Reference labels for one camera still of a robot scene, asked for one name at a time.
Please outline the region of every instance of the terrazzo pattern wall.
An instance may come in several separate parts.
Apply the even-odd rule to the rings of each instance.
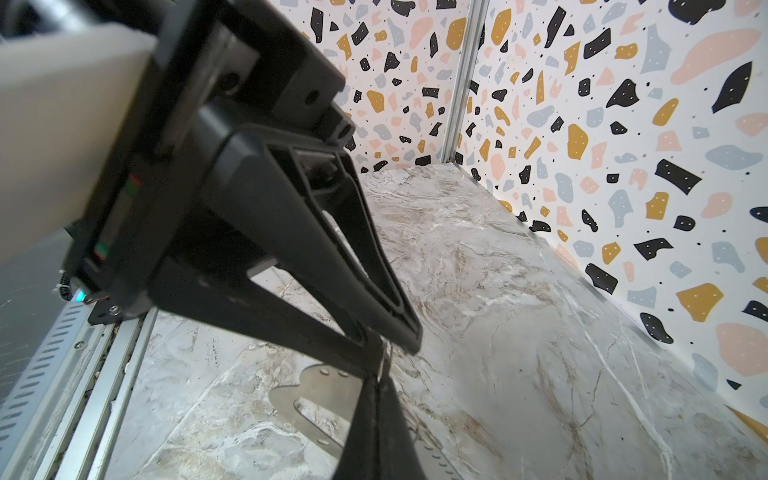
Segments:
[[[469,0],[271,0],[344,74],[362,173],[439,163]]]
[[[757,430],[767,26],[761,0],[491,0],[455,156]]]

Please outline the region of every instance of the gray marble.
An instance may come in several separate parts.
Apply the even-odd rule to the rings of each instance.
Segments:
[[[464,479],[768,478],[768,452],[714,394],[452,165],[361,176],[424,326],[392,375],[418,434]],[[279,270],[257,278],[323,322]],[[312,359],[158,318],[107,479],[329,478],[274,386]]]

